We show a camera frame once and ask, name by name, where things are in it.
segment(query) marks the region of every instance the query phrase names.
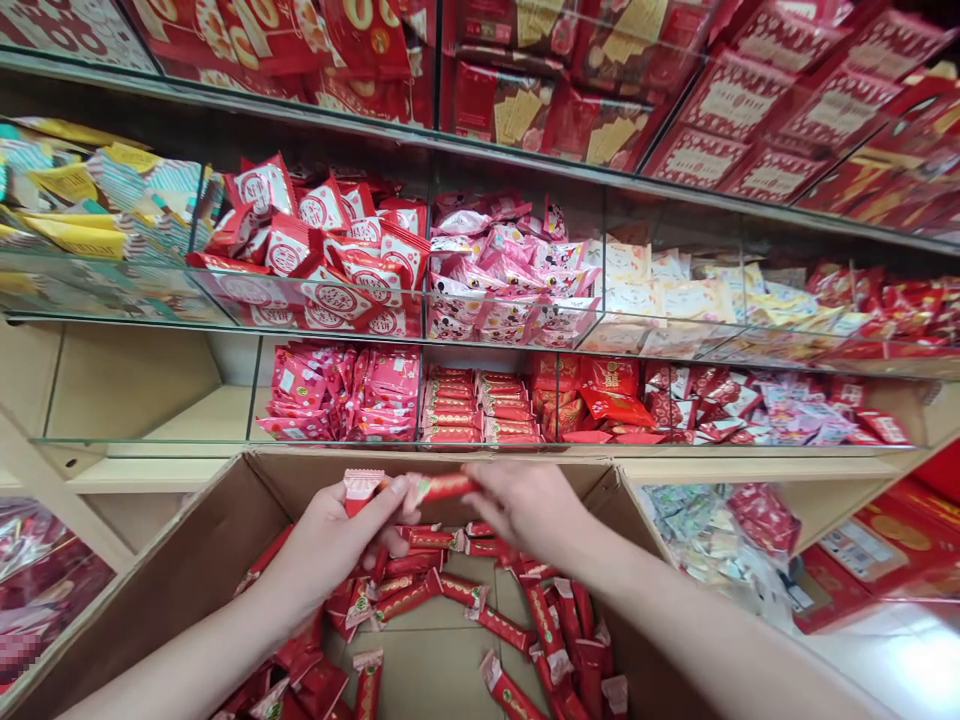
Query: shelf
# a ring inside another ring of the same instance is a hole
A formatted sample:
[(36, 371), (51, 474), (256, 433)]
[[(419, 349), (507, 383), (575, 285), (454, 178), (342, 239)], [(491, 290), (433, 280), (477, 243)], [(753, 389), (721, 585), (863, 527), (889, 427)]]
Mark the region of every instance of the shelf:
[(946, 240), (895, 232), (798, 208), (767, 205), (714, 192), (700, 191), (682, 185), (490, 145), (452, 134), (394, 125), (319, 107), (250, 95), (228, 88), (200, 85), (173, 77), (110, 68), (26, 49), (0, 49), (0, 68), (174, 103), (197, 105), (299, 126), (377, 138), (405, 148), (448, 152), (458, 157), (502, 163), (605, 187), (785, 222), (812, 230), (852, 235), (945, 255), (960, 256), (960, 244)]

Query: right hand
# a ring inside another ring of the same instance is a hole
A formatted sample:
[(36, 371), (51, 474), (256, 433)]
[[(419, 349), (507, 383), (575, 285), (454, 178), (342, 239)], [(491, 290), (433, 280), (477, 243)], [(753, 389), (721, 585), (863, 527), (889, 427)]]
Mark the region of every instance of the right hand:
[(603, 525), (556, 465), (497, 460), (471, 463), (464, 472), (485, 490), (464, 502), (510, 545), (571, 574), (589, 558)]

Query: red snack package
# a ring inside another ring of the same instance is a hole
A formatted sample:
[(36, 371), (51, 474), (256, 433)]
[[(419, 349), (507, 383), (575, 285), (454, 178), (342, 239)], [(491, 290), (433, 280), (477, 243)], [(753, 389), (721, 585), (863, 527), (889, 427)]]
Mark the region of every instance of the red snack package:
[(477, 612), (483, 612), (487, 605), (487, 593), (490, 592), (490, 588), (486, 585), (478, 585), (473, 580), (449, 573), (440, 574), (440, 590), (444, 597), (456, 600), (464, 607)]
[(234, 208), (252, 204), (253, 213), (260, 220), (274, 212), (294, 214), (293, 185), (282, 155), (275, 155), (237, 175), (226, 175), (224, 179)]
[(887, 445), (912, 445), (903, 426), (896, 418), (878, 410), (860, 410), (857, 420), (867, 430), (877, 434)]
[(467, 537), (470, 538), (496, 537), (497, 535), (493, 527), (479, 520), (467, 523), (466, 532)]
[(585, 388), (635, 398), (640, 390), (640, 360), (637, 358), (580, 358), (580, 382)]
[(635, 398), (610, 395), (589, 388), (581, 388), (580, 395), (587, 403), (590, 415), (596, 420), (609, 418), (621, 420), (629, 425), (656, 427), (656, 422), (650, 413)]
[(436, 568), (431, 568), (426, 579), (410, 588), (396, 593), (388, 601), (381, 603), (373, 614), (373, 626), (377, 631), (383, 630), (391, 619), (410, 612), (432, 597), (441, 594), (440, 575)]
[(518, 627), (509, 618), (489, 607), (485, 607), (482, 611), (475, 608), (465, 608), (463, 616), (467, 620), (473, 620), (475, 623), (482, 625), (501, 640), (513, 645), (524, 655), (529, 652), (530, 647), (537, 639), (535, 632)]
[(493, 699), (510, 720), (547, 720), (510, 676), (503, 672), (493, 650), (480, 663), (480, 673)]
[(453, 550), (463, 552), (466, 537), (463, 530), (456, 532), (442, 532), (434, 530), (414, 529), (406, 538), (411, 548), (427, 548), (430, 550)]
[(573, 672), (573, 664), (563, 645), (563, 640), (553, 632), (553, 621), (547, 617), (547, 599), (544, 597), (540, 581), (535, 578), (518, 578), (523, 592), (527, 596), (530, 612), (533, 613), (534, 623), (540, 643), (547, 656), (550, 666), (550, 678), (553, 684), (559, 683), (568, 673)]
[(610, 720), (627, 720), (627, 689), (625, 675), (607, 678), (600, 683), (600, 691), (607, 699)]
[(347, 517), (355, 517), (371, 500), (381, 483), (387, 481), (383, 470), (353, 470), (343, 473), (343, 485), (347, 490), (343, 507)]
[(567, 443), (592, 443), (602, 445), (610, 442), (613, 435), (600, 432), (599, 430), (580, 430), (562, 435), (563, 441)]
[(353, 656), (353, 669), (360, 673), (357, 679), (357, 720), (377, 720), (380, 705), (380, 673), (383, 667), (383, 648)]

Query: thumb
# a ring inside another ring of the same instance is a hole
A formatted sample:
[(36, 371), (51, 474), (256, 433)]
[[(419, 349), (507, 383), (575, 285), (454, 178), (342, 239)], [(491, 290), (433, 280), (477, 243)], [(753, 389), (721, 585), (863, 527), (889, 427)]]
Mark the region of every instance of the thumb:
[(405, 477), (394, 478), (389, 487), (371, 500), (356, 516), (350, 520), (350, 530), (366, 546), (387, 524), (403, 503), (410, 486)]

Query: fingernail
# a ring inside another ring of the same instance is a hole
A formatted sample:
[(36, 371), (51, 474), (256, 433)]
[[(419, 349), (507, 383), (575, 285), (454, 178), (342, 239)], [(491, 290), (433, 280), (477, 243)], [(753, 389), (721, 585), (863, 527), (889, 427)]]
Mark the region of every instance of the fingernail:
[(407, 492), (407, 479), (402, 475), (398, 478), (394, 478), (393, 482), (390, 483), (390, 489), (393, 490), (397, 495), (403, 495)]

